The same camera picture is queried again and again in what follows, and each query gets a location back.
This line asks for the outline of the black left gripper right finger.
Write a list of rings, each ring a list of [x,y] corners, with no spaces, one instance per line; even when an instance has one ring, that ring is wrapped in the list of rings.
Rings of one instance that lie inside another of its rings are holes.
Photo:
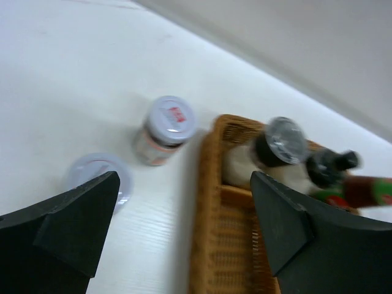
[[[390,293],[391,224],[301,194],[260,171],[250,180],[282,293]]]

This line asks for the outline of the black-capped white seasoning bottle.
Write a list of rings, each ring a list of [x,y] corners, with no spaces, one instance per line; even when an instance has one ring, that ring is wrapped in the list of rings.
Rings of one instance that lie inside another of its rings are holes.
[[[340,184],[345,178],[346,171],[359,165],[360,157],[352,150],[336,153],[323,148],[314,151],[306,160],[310,180],[321,189]]]

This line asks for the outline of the red sauce bottle yellow cap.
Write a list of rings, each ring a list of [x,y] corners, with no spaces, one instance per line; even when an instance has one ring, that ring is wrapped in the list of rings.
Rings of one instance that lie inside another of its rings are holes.
[[[345,210],[391,206],[391,178],[348,176],[342,184],[317,190],[310,196]]]

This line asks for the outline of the grinder bottle clear lid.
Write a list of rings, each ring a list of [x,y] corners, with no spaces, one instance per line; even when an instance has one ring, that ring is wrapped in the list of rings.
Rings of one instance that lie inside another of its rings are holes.
[[[224,153],[222,180],[231,186],[250,188],[254,171],[270,172],[304,162],[309,145],[303,131],[292,119],[275,117],[256,137]]]

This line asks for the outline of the white-lid spice jar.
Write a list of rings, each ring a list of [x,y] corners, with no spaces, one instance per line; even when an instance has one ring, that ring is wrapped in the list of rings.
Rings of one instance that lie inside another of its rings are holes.
[[[196,130],[197,117],[187,101],[177,96],[161,96],[151,104],[135,134],[135,153],[145,164],[161,166]]]
[[[64,189],[71,190],[106,172],[117,172],[120,179],[118,198],[113,214],[117,214],[129,201],[134,189],[130,166],[111,153],[91,153],[81,156],[68,169]]]

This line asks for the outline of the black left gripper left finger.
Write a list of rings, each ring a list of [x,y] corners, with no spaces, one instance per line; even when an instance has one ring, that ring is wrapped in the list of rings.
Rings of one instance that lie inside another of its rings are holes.
[[[120,186],[108,171],[1,216],[1,293],[86,293]]]

